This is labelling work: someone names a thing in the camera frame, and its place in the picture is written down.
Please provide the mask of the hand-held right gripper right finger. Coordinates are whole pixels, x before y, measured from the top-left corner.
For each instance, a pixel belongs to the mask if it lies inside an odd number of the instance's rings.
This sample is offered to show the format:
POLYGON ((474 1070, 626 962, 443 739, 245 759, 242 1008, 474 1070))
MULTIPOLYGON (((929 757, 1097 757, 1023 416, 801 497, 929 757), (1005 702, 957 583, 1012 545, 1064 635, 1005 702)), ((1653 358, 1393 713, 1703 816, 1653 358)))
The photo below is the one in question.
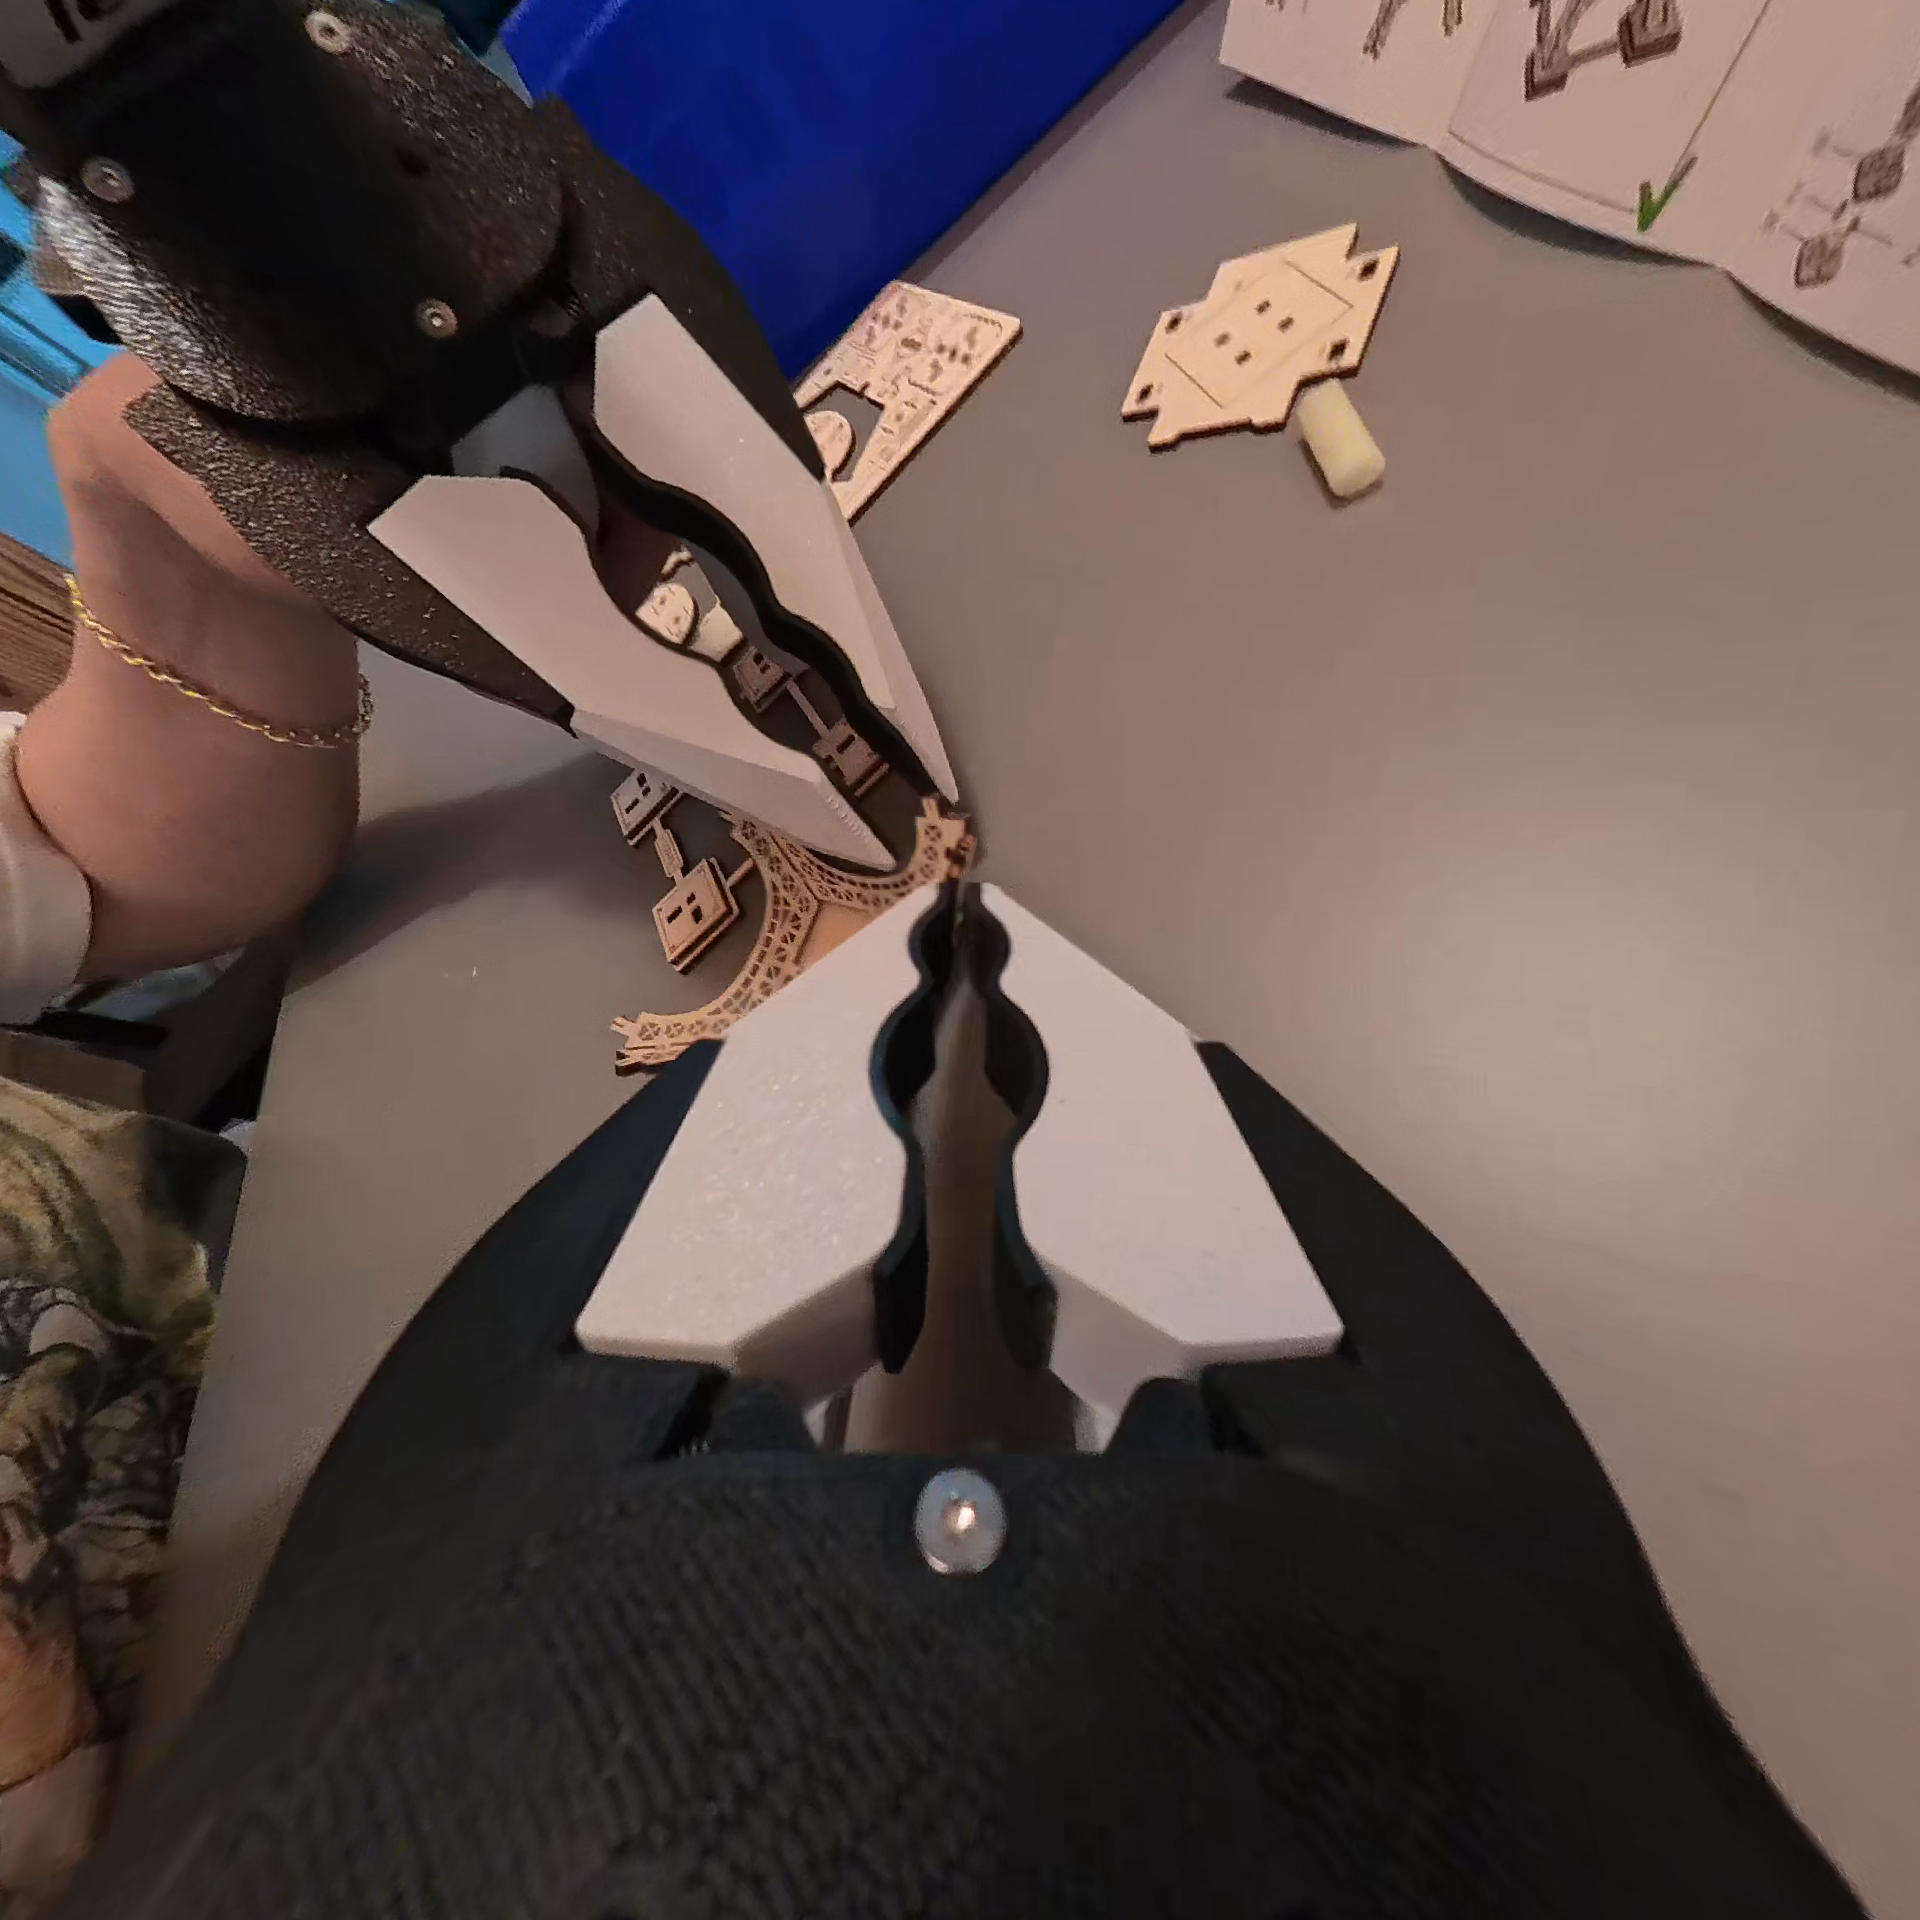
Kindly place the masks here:
POLYGON ((992 1278, 1016 1363, 1101 1448, 1135 1392, 1221 1363, 1322 1359, 1343 1318, 1199 1038, 994 881, 955 947, 1011 1118, 992 1278))

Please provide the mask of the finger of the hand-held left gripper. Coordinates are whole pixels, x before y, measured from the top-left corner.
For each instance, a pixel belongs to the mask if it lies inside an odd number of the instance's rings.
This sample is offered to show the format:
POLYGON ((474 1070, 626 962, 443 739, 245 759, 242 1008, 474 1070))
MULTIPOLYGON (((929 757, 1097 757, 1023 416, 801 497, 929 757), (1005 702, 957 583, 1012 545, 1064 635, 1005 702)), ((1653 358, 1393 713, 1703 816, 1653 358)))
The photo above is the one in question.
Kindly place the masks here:
POLYGON ((816 759, 762 733, 711 663, 617 609, 584 527, 540 487, 427 475, 371 534, 540 673, 571 705, 571 730, 601 752, 828 856, 893 866, 816 759))
POLYGON ((597 330, 591 402, 597 487, 717 562, 760 635, 828 680, 893 768, 955 800, 929 694, 816 448, 795 449, 657 293, 597 330))

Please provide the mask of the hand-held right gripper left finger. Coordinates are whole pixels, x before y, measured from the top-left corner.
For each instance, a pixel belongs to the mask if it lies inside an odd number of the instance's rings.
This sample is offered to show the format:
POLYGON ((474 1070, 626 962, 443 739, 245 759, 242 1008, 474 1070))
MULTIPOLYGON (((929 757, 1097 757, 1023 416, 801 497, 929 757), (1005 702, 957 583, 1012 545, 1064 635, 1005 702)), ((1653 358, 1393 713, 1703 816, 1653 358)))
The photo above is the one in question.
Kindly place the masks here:
POLYGON ((903 1370, 927 1320, 917 1103, 955 880, 919 887, 739 1018, 581 1310, 595 1354, 683 1359, 802 1405, 903 1370))

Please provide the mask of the wooden lattice tower base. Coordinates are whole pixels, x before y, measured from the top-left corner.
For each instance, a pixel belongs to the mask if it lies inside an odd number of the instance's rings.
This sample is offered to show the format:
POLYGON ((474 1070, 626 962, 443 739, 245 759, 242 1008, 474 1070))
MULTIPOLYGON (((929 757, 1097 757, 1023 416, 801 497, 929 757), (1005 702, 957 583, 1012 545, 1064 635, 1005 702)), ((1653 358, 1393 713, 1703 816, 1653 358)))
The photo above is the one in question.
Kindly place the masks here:
POLYGON ((739 891, 739 920, 691 970, 680 973, 666 962, 675 976, 711 976, 711 986, 687 1009, 617 1016, 611 1027, 619 1075, 659 1072, 692 1045, 722 1039, 836 945, 919 888, 968 877, 976 862, 972 818, 943 800, 919 807, 913 847, 901 866, 883 873, 840 869, 825 854, 733 813, 724 816, 724 825, 733 851, 717 858, 727 871, 753 862, 739 891))

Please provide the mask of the person's left forearm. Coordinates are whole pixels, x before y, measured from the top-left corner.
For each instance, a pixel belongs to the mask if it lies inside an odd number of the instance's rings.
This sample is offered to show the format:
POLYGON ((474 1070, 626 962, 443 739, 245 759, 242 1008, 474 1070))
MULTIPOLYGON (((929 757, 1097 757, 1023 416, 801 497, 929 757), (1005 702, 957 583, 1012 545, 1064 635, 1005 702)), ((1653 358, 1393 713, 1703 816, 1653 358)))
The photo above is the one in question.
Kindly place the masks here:
POLYGON ((341 869, 359 743, 288 752, 227 730, 79 632, 64 680, 23 719, 17 777, 83 871, 83 983, 210 960, 291 926, 341 869))

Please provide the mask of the grey desk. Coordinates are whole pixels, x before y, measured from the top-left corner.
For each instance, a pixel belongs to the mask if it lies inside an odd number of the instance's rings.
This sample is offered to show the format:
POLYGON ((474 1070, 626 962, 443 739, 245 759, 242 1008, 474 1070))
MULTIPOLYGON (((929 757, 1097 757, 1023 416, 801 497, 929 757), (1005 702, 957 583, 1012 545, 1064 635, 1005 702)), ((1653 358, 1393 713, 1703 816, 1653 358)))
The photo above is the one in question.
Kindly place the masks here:
POLYGON ((1915 1915, 1915 382, 1235 83, 1224 18, 917 263, 1025 335, 858 534, 983 871, 1498 1298, 1915 1915), (1161 313, 1345 224, 1378 489, 1293 408, 1121 418, 1161 313))

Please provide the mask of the person's left hand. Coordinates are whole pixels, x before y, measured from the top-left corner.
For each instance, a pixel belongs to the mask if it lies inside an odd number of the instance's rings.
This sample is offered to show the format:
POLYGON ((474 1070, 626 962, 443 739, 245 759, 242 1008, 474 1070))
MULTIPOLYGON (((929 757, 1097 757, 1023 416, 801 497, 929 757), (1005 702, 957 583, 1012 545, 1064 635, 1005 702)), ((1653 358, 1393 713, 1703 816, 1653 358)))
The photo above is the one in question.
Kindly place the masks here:
POLYGON ((288 752, 346 752, 371 722, 356 640, 288 583, 201 482, 136 430, 159 375, 119 352, 48 418, 79 632, 227 730, 288 752))

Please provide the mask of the wooden puzzle sheet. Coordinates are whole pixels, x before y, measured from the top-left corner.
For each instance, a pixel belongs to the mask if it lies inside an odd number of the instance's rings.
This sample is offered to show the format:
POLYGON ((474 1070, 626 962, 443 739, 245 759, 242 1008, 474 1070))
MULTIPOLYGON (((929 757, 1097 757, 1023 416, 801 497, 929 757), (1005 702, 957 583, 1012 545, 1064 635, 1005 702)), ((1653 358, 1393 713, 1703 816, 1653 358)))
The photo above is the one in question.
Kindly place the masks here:
POLYGON ((893 278, 795 386, 844 517, 865 510, 1023 341, 1019 317, 893 278))

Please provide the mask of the wooden strip of square pieces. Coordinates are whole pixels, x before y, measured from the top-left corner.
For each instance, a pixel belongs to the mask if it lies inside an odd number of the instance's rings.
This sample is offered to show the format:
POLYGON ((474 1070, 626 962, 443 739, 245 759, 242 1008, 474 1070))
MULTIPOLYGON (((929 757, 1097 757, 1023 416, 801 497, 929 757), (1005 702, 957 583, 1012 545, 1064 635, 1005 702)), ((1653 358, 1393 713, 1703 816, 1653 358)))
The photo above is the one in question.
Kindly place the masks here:
MULTIPOLYGON (((736 705, 753 719, 792 704, 808 722, 811 757, 848 800, 865 798, 889 771, 845 717, 828 717, 816 705, 801 666, 775 661, 748 640, 689 549, 677 545, 667 554, 659 585, 640 603, 637 623, 657 640, 716 665, 736 705)), ((739 891, 753 871, 749 858, 727 871, 716 854, 687 856, 673 830, 673 811, 689 798, 687 787, 647 768, 625 774, 613 792, 615 823, 626 843, 650 847, 660 862, 666 891, 653 905, 653 922, 663 957, 680 973, 691 970, 739 920, 739 891)))

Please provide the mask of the blue plastic bin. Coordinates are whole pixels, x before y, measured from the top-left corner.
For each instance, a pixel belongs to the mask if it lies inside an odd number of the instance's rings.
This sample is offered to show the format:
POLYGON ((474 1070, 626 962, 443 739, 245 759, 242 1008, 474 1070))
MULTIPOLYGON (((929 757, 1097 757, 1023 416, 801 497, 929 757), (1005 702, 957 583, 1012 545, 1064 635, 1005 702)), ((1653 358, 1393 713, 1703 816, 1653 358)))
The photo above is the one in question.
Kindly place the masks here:
POLYGON ((527 2, 508 59, 736 280, 786 376, 1173 2, 527 2))

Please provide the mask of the wooden cross-shaped platform piece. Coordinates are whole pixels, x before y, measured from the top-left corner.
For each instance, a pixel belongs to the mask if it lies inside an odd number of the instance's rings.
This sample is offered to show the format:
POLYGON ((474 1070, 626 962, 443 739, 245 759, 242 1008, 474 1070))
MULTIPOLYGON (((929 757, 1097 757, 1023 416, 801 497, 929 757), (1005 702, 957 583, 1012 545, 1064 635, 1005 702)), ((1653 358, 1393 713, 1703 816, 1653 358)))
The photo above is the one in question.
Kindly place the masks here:
POLYGON ((1283 426, 1313 384, 1360 369, 1399 261, 1355 224, 1224 261, 1201 298, 1159 315, 1121 418, 1147 421, 1152 448, 1283 426))

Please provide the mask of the white sleeve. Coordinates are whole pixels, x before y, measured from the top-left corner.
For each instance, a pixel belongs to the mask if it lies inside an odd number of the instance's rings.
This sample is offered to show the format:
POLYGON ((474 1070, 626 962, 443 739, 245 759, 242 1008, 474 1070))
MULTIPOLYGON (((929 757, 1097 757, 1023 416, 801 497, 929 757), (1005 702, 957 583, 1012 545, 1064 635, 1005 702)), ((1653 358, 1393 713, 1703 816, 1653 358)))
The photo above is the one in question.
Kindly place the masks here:
POLYGON ((2 713, 2 1023, 33 1023, 80 985, 91 895, 17 777, 18 711, 2 713))

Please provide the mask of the small white cylinder peg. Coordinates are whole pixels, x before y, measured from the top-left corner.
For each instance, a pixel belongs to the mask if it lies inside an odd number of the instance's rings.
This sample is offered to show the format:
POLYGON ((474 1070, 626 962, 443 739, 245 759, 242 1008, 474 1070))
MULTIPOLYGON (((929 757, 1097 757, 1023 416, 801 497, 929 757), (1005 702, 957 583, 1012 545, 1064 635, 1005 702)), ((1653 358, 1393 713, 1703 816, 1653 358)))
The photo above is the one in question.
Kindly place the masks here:
POLYGON ((1385 454, 1363 421, 1345 378, 1317 378, 1293 403, 1300 440, 1332 497, 1352 499, 1380 487, 1385 454))

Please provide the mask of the printed patterned clothing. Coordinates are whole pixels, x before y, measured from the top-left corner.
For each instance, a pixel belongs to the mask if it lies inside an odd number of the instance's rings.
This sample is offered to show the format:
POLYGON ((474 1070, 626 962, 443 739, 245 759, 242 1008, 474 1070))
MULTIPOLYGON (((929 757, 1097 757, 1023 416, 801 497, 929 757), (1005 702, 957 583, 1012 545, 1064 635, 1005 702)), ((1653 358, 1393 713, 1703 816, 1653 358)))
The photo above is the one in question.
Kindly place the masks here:
POLYGON ((248 1154, 2 1087, 2 1783, 125 1729, 248 1154))

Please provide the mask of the white folded instruction sheet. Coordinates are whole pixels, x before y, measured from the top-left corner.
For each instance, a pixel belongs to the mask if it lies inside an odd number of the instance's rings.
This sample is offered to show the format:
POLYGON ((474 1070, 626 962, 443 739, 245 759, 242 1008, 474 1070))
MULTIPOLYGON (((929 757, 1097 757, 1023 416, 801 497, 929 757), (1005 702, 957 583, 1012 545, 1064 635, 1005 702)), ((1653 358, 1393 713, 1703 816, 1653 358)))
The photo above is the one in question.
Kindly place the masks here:
POLYGON ((1917 369, 1915 2, 1233 2, 1218 57, 1917 369))

